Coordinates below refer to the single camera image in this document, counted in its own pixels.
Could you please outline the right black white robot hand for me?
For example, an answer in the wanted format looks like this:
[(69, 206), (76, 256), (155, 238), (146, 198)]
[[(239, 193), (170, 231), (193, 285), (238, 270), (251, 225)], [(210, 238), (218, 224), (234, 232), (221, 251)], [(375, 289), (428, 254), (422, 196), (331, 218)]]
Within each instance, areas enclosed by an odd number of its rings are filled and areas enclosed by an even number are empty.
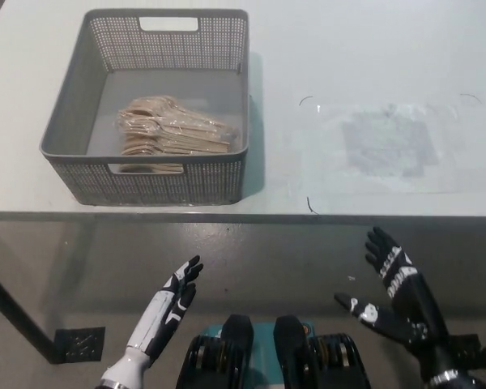
[(392, 236), (374, 227), (367, 233), (366, 261), (377, 273), (390, 308), (381, 308), (346, 293), (334, 299), (362, 325), (401, 344), (420, 365), (420, 376), (437, 387), (460, 375), (450, 350), (450, 333), (426, 280)]

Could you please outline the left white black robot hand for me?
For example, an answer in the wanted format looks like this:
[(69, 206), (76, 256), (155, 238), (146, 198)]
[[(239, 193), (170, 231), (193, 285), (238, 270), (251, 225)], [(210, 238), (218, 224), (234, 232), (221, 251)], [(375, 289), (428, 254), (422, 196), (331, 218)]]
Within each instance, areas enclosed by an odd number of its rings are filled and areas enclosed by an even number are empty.
[(178, 329), (196, 295), (196, 284), (203, 264), (200, 256), (181, 265), (158, 290), (128, 340), (127, 348), (140, 351), (152, 365)]

